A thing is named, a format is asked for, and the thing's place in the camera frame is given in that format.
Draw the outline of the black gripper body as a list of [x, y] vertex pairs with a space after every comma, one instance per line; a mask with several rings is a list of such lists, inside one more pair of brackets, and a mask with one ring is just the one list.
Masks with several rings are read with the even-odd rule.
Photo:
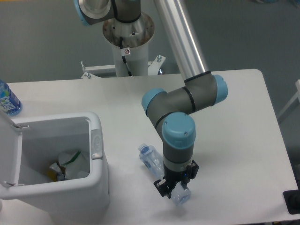
[[164, 179], [168, 190], [174, 190], [179, 183], [184, 189], [190, 182], [190, 165], [187, 165], [182, 171], [173, 171], [164, 165]]

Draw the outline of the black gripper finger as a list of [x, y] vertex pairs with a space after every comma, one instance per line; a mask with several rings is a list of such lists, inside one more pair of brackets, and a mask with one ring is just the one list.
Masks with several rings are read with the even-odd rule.
[[190, 180], [193, 180], [199, 170], [199, 165], [192, 160], [190, 165], [187, 165], [185, 171], [184, 171], [184, 186], [186, 187]]
[[168, 199], [170, 199], [172, 195], [172, 190], [175, 187], [175, 182], [163, 178], [162, 180], [155, 181], [154, 186], [162, 197], [167, 196]]

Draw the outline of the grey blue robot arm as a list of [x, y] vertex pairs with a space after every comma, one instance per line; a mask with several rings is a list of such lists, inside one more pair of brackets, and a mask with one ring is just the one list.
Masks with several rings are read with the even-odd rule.
[[[149, 74], [148, 43], [154, 22], [142, 12], [140, 1], [76, 0], [74, 5], [84, 25], [103, 23], [118, 77]], [[185, 190], [199, 169], [192, 160], [196, 131], [191, 114], [225, 100], [228, 87], [206, 66], [185, 2], [157, 0], [155, 6], [184, 81], [179, 89], [151, 89], [142, 97], [145, 114], [163, 142], [164, 175], [154, 185], [171, 198], [176, 186]]]

